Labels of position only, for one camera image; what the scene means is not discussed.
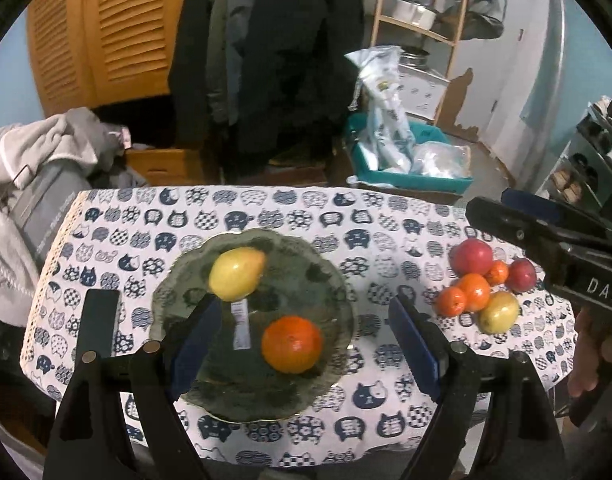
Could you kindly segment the right hand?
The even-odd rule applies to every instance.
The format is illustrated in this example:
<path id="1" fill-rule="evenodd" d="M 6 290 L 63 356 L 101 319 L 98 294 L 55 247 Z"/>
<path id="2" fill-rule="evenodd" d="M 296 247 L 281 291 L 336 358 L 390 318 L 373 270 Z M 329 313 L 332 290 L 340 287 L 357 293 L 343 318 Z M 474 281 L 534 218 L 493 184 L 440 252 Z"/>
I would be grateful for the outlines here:
<path id="1" fill-rule="evenodd" d="M 568 378 L 568 393 L 573 398 L 578 398 L 584 392 L 597 387 L 600 362 L 612 364 L 612 334 L 603 339 L 592 336 L 591 314 L 588 308 L 583 308 L 576 316 L 575 330 L 577 342 L 573 368 Z"/>

